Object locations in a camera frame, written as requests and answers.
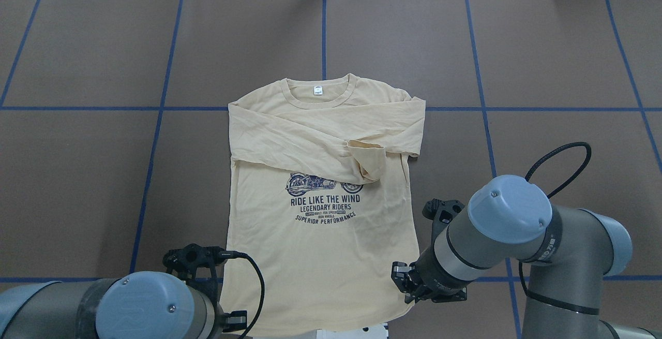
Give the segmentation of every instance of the shirt sleeve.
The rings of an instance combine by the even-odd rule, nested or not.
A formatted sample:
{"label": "shirt sleeve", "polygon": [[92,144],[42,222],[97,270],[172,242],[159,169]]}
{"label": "shirt sleeve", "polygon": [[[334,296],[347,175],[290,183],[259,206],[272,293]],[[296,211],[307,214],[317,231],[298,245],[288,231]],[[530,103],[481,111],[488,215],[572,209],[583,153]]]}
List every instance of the shirt sleeve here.
{"label": "shirt sleeve", "polygon": [[412,98],[383,104],[279,113],[325,134],[373,143],[389,152],[418,157],[423,140],[425,101]]}
{"label": "shirt sleeve", "polygon": [[342,183],[378,181],[386,160],[383,146],[345,141],[289,120],[230,104],[233,160],[315,174]]}
{"label": "shirt sleeve", "polygon": [[233,160],[343,183],[379,180],[386,153],[420,153],[425,101],[269,115],[229,105]]}

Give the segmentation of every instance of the blue tape line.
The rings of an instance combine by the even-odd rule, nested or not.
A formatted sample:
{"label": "blue tape line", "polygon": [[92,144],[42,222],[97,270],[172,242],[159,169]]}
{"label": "blue tape line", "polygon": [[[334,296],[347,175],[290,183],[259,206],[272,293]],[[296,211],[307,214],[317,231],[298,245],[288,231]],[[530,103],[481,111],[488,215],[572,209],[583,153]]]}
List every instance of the blue tape line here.
{"label": "blue tape line", "polygon": [[486,107],[489,112],[638,112],[639,108],[510,108]]}
{"label": "blue tape line", "polygon": [[3,106],[2,110],[14,111],[158,111],[158,106]]}
{"label": "blue tape line", "polygon": [[168,112],[226,112],[228,106],[166,106]]}
{"label": "blue tape line", "polygon": [[437,106],[428,106],[425,108],[426,112],[481,112],[483,108],[476,107],[463,107],[463,106],[447,106],[447,107],[437,107]]}
{"label": "blue tape line", "polygon": [[322,0],[322,80],[326,80],[326,0]]}
{"label": "blue tape line", "polygon": [[168,67],[165,70],[165,79],[163,80],[163,92],[161,92],[161,105],[159,106],[159,115],[156,118],[156,128],[154,129],[154,141],[152,142],[152,151],[149,154],[149,165],[147,165],[147,178],[145,179],[145,188],[142,192],[142,202],[140,204],[140,216],[138,218],[138,225],[136,228],[136,238],[133,244],[133,252],[131,255],[131,265],[129,273],[136,270],[136,260],[138,258],[138,250],[140,247],[140,236],[142,235],[142,224],[145,219],[145,210],[147,209],[147,193],[149,192],[149,185],[152,182],[152,172],[154,170],[154,155],[156,154],[156,144],[159,141],[159,133],[161,132],[161,120],[163,120],[163,109],[166,105],[166,96],[168,95],[168,82],[170,81],[170,70],[172,68],[172,59],[175,55],[175,44],[177,42],[177,30],[179,29],[179,19],[182,17],[182,5],[184,0],[179,0],[179,7],[177,8],[177,18],[175,18],[175,28],[172,33],[172,42],[170,44],[170,56],[168,56]]}
{"label": "blue tape line", "polygon": [[[7,111],[159,111],[166,112],[226,112],[227,106],[3,106]],[[486,106],[428,106],[428,112],[641,112],[640,108],[520,108]],[[662,108],[644,108],[647,112],[662,112]]]}
{"label": "blue tape line", "polygon": [[634,97],[637,99],[637,104],[639,106],[639,111],[641,112],[641,118],[643,119],[643,124],[646,127],[646,133],[648,134],[648,139],[651,142],[653,147],[653,153],[655,153],[655,160],[657,160],[657,169],[662,172],[662,159],[660,159],[660,153],[657,150],[657,144],[655,143],[655,138],[653,138],[653,132],[651,131],[650,124],[648,123],[648,118],[646,117],[646,111],[643,108],[643,103],[641,103],[641,97],[639,96],[639,91],[637,89],[637,84],[634,81],[632,76],[632,70],[629,67],[629,62],[627,61],[627,56],[625,54],[625,49],[623,49],[623,44],[620,40],[619,29],[616,27],[616,22],[614,20],[614,13],[612,12],[612,4],[609,0],[605,0],[607,6],[607,12],[609,13],[609,20],[612,23],[612,29],[614,30],[614,37],[616,39],[616,44],[619,45],[619,51],[623,58],[623,63],[625,69],[627,70],[627,77],[629,77],[629,83],[632,85],[632,92],[634,92]]}
{"label": "blue tape line", "polygon": [[23,46],[25,45],[26,39],[28,39],[28,33],[30,32],[30,28],[33,27],[33,21],[35,20],[35,15],[37,14],[37,9],[39,8],[39,3],[41,0],[37,0],[35,2],[35,6],[33,7],[33,13],[30,15],[30,19],[28,19],[28,25],[25,28],[25,32],[23,33],[23,39],[21,39],[21,44],[19,44],[19,49],[16,51],[16,56],[14,57],[14,62],[11,64],[11,70],[9,70],[9,76],[7,77],[7,82],[5,82],[5,89],[2,92],[2,96],[0,96],[0,107],[5,103],[5,98],[7,98],[7,92],[9,92],[9,85],[11,84],[11,79],[14,77],[14,71],[16,71],[16,66],[19,63],[19,58],[21,58],[21,53],[23,52]]}
{"label": "blue tape line", "polygon": [[522,328],[520,327],[520,311],[517,308],[517,295],[515,295],[515,277],[513,277],[513,267],[510,265],[510,257],[506,257],[506,272],[508,273],[508,289],[510,290],[510,305],[513,308],[513,318],[515,319],[515,331],[517,339],[522,339]]}
{"label": "blue tape line", "polygon": [[485,138],[487,138],[487,152],[490,157],[490,169],[492,177],[497,176],[497,169],[494,166],[494,151],[492,150],[492,136],[490,135],[489,123],[487,121],[487,108],[485,107],[485,94],[483,94],[483,80],[480,77],[480,65],[478,65],[478,50],[476,49],[476,39],[473,33],[473,23],[471,21],[471,5],[469,0],[464,0],[467,7],[467,20],[469,23],[469,35],[471,38],[471,51],[473,51],[473,66],[476,70],[476,81],[478,83],[478,95],[480,96],[480,108],[483,112],[483,126],[485,128]]}
{"label": "blue tape line", "polygon": [[[478,49],[476,48],[476,38],[473,32],[473,22],[471,20],[470,0],[464,0],[467,8],[467,21],[469,23],[469,33],[471,38],[471,50],[473,51],[473,65],[476,70],[476,80],[478,84],[478,95],[480,96],[480,108],[483,113],[483,126],[485,128],[485,138],[487,139],[487,151],[490,158],[490,169],[492,177],[497,176],[497,167],[494,163],[494,150],[492,149],[492,136],[490,135],[489,121],[487,120],[487,107],[485,105],[485,94],[483,93],[483,80],[480,76],[480,65],[478,64]],[[510,259],[506,259],[506,271],[508,271],[508,288],[510,289],[510,304],[513,307],[513,319],[515,320],[515,332],[517,339],[522,338],[522,329],[520,328],[520,314],[517,309],[517,299],[515,296],[515,283],[513,283],[513,270],[510,267]]]}

